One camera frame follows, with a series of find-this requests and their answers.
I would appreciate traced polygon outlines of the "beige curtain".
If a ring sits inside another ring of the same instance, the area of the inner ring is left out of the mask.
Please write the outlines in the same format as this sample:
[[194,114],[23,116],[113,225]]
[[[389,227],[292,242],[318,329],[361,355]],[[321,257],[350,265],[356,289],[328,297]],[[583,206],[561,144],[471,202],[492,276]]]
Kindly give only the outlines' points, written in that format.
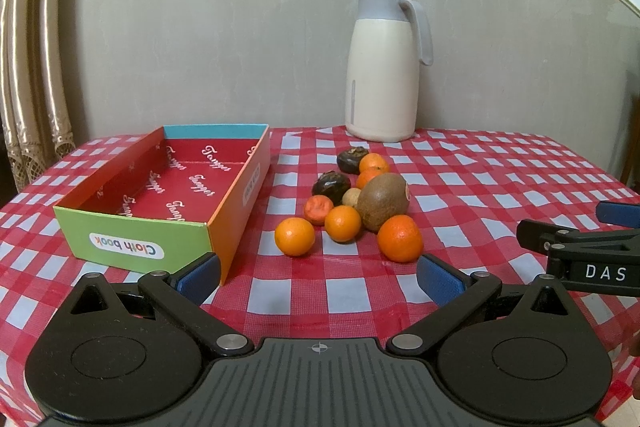
[[58,0],[1,0],[1,124],[17,190],[75,148]]

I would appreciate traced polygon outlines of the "colourful cardboard box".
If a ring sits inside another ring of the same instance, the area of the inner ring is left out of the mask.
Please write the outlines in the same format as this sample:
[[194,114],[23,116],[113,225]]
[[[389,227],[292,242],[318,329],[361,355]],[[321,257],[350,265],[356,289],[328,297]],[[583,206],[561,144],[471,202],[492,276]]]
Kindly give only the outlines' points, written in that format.
[[227,275],[270,164],[268,124],[173,124],[127,145],[54,206],[73,255],[148,273],[206,253]]

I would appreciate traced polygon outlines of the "small orange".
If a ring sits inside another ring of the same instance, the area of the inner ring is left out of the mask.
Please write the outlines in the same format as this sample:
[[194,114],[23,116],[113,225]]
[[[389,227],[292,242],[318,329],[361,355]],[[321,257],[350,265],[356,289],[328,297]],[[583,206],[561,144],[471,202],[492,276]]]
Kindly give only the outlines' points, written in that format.
[[336,243],[348,243],[360,232],[361,217],[354,207],[337,206],[332,208],[324,219],[324,229]]
[[369,153],[367,155],[364,155],[363,158],[360,159],[359,171],[363,172],[370,169],[389,172],[390,165],[388,165],[387,160],[381,154]]

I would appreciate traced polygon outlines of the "wrinkled reddish tangerine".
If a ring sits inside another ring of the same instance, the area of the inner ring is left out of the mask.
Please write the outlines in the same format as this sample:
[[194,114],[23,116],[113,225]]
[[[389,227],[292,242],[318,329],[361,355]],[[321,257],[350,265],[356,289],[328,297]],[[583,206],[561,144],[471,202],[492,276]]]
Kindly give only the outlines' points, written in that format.
[[334,204],[326,195],[312,195],[304,205],[303,215],[315,227],[322,227]]

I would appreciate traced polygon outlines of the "red white checkered tablecloth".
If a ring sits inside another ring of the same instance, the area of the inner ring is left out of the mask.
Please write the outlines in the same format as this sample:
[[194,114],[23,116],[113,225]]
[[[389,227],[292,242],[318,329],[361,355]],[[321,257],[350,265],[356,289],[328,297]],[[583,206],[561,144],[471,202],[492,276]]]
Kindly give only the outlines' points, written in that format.
[[[70,252],[53,206],[130,142],[122,134],[81,145],[1,211],[1,410],[17,425],[40,420],[24,384],[28,352],[70,288],[93,270]],[[207,312],[260,339],[386,338],[431,311],[413,266],[386,261],[371,234],[340,245],[319,232],[311,254],[298,259],[274,243],[277,224],[302,211],[311,185],[352,144],[341,127],[273,130],[270,170],[229,280],[206,300]],[[638,200],[543,135],[421,130],[375,150],[407,180],[425,249],[463,272],[485,270],[509,284],[533,280],[546,265],[518,246],[518,221],[594,230],[598,202]]]

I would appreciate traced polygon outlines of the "small tan longan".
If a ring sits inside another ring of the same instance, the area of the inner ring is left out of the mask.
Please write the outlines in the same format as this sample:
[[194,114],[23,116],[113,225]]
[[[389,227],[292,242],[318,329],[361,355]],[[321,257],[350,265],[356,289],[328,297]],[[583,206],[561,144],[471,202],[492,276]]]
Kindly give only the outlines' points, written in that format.
[[358,199],[361,190],[358,187],[351,187],[347,190],[342,197],[342,204],[348,207],[355,208],[358,204]]

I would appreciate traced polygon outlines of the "brown kiwi fruit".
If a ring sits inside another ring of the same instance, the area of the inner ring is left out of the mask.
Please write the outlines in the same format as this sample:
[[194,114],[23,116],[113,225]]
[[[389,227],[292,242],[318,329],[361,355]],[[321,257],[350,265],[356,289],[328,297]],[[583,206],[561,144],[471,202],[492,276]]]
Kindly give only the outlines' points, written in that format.
[[360,192],[356,210],[363,226],[377,232],[391,217],[404,215],[409,208],[410,193],[406,180],[397,173],[376,176]]

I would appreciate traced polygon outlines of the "cream grey thermos jug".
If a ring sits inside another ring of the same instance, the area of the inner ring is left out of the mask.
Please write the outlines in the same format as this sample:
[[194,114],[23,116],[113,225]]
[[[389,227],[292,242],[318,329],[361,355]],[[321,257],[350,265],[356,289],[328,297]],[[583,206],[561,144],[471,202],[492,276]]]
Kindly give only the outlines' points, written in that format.
[[347,131],[376,142],[410,138],[420,68],[433,60],[430,22],[419,2],[358,0],[347,60]]

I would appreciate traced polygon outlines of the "dark mangosteen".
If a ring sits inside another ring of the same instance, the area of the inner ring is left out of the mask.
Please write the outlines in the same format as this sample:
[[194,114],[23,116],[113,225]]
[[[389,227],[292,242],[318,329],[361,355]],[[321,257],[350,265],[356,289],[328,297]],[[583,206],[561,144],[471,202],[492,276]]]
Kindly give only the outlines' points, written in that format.
[[355,146],[348,150],[342,150],[336,156],[336,165],[340,168],[341,172],[348,174],[360,173],[360,161],[364,156],[370,153],[365,147]]
[[348,176],[334,170],[322,173],[311,187],[312,195],[326,196],[334,206],[341,204],[344,194],[352,187]]

